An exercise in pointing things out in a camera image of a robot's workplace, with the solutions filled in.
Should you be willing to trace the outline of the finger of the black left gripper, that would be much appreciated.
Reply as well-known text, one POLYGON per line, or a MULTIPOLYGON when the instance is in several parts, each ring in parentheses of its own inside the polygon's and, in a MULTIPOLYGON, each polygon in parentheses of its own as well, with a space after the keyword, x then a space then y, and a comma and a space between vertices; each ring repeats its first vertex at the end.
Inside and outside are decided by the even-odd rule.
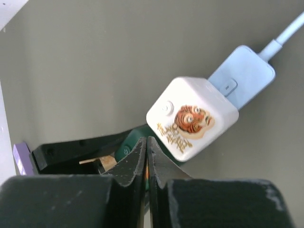
POLYGON ((29 158, 35 174, 98 174, 98 165, 81 161, 111 155, 117 151, 131 130, 74 141, 38 146, 29 158))

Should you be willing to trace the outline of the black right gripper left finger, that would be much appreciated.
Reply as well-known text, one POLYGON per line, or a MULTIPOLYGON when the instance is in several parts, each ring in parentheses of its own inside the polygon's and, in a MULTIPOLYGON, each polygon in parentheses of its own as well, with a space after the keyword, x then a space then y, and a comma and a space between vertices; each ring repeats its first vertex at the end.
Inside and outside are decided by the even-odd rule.
POLYGON ((0 187, 3 228, 141 228, 147 140, 103 175, 14 176, 0 187))

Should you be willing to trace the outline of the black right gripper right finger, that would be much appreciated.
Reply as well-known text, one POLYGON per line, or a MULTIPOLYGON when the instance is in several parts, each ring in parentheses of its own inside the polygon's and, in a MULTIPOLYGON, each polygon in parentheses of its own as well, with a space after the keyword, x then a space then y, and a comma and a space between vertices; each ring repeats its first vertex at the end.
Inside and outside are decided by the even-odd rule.
POLYGON ((263 179, 195 179, 147 139, 153 228, 293 228, 278 188, 263 179))

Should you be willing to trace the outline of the orange wooden cube plug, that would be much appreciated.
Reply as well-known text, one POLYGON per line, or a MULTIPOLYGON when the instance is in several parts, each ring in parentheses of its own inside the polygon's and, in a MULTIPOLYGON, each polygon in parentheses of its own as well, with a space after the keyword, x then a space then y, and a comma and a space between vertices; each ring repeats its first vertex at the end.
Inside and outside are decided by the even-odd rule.
POLYGON ((111 168, 113 168, 116 164, 117 161, 115 158, 111 155, 103 156, 103 157, 98 157, 98 158, 93 158, 93 159, 88 159, 88 160, 83 160, 79 162, 80 165, 83 164, 90 164, 93 165, 94 168, 101 174, 104 173, 111 168))

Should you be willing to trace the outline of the purple power strip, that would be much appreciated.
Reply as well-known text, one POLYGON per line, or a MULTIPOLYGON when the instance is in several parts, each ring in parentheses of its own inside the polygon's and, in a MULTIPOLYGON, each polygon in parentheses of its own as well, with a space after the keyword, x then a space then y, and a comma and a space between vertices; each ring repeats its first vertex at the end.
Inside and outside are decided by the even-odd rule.
POLYGON ((30 150, 25 142, 14 144, 13 156, 21 175, 34 175, 30 150))

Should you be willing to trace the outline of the white tiger cube plug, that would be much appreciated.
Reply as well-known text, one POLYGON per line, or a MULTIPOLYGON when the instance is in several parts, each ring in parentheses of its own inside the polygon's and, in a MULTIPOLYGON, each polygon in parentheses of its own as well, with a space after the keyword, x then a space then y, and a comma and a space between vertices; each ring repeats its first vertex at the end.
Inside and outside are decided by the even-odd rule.
POLYGON ((186 162, 236 123, 238 109, 207 79, 174 78, 146 114, 171 155, 186 162))

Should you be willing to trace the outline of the white light-blue power strip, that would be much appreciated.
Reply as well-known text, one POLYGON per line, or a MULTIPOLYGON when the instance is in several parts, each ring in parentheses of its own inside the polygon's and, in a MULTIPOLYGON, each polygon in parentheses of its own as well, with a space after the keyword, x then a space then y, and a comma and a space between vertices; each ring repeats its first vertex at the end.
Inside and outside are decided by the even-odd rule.
POLYGON ((237 47, 208 78, 238 110, 275 79, 276 73, 248 46, 237 47))

